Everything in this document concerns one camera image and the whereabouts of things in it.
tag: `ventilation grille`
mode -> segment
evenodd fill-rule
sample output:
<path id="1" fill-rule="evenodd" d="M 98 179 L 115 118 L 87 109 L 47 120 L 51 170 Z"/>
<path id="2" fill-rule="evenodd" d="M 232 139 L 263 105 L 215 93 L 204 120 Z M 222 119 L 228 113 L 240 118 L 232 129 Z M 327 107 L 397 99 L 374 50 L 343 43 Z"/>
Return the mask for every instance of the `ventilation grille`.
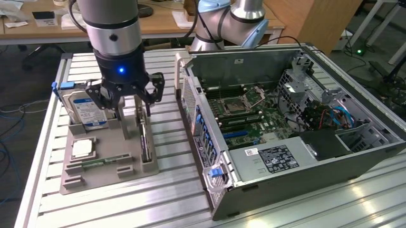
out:
<path id="1" fill-rule="evenodd" d="M 214 184 L 214 187 L 216 187 L 219 185 L 224 185 L 223 177 L 216 177 L 212 184 Z M 211 193 L 211 200 L 214 203 L 214 207 L 216 207 L 218 204 L 220 203 L 222 197 L 223 197 L 223 192 Z"/>
<path id="2" fill-rule="evenodd" d="M 183 107 L 187 113 L 190 126 L 195 123 L 195 107 L 196 107 L 196 99 L 194 97 L 191 87 L 188 82 L 183 83 Z"/>

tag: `side panel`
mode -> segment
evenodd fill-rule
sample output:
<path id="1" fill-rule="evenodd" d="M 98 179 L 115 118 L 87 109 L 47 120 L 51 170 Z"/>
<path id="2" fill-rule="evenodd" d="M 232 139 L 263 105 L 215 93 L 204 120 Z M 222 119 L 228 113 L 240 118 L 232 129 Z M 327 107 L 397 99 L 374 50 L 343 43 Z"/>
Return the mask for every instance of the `side panel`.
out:
<path id="1" fill-rule="evenodd" d="M 220 204 L 214 210 L 214 220 L 226 219 L 333 184 L 354 179 L 389 157 L 390 154 L 385 151 L 373 151 L 236 188 L 224 194 Z"/>

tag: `aluminum workbench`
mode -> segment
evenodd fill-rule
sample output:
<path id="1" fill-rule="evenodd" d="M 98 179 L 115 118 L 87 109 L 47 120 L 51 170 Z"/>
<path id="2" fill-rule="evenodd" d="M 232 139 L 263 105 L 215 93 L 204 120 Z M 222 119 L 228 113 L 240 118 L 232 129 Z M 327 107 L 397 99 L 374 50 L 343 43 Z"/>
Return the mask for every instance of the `aluminum workbench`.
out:
<path id="1" fill-rule="evenodd" d="M 211 220 L 174 93 L 174 60 L 179 51 L 184 50 L 156 50 L 144 55 L 148 73 L 163 72 L 166 78 L 163 101 L 151 109 L 160 173 L 79 193 L 59 194 L 69 119 L 52 94 L 15 227 L 405 227 L 406 153 L 385 160 L 346 183 L 227 220 Z M 314 70 L 322 78 L 323 73 Z M 57 82 L 98 77 L 92 53 L 73 54 L 61 60 Z M 126 105 L 131 111 L 130 98 Z"/>

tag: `box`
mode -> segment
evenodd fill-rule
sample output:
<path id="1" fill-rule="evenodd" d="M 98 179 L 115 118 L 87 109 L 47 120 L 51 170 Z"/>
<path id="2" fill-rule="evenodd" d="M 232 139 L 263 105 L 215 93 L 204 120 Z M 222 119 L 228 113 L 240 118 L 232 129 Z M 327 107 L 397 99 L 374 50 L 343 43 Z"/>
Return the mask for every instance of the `box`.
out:
<path id="1" fill-rule="evenodd" d="M 339 51 L 339 50 L 342 50 L 343 47 L 345 47 L 345 45 L 347 44 L 349 40 L 351 39 L 351 37 L 353 37 L 353 33 L 349 32 L 347 30 L 345 30 L 345 31 L 342 32 L 342 36 L 341 36 L 341 38 L 339 38 L 339 40 L 338 40 L 338 42 L 337 42 L 337 45 L 335 45 L 333 51 Z"/>
<path id="2" fill-rule="evenodd" d="M 32 12 L 32 15 L 39 27 L 57 26 L 55 12 L 52 11 Z"/>

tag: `hard drive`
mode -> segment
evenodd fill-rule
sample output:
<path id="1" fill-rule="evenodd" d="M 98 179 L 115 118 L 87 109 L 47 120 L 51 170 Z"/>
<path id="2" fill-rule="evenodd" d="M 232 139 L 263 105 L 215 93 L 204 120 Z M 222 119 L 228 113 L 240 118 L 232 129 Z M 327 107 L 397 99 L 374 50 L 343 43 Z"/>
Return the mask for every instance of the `hard drive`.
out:
<path id="1" fill-rule="evenodd" d="M 86 92 L 86 84 L 68 84 L 57 90 L 72 124 L 83 124 L 87 131 L 107 128 L 107 120 L 115 118 L 108 110 L 100 110 Z"/>

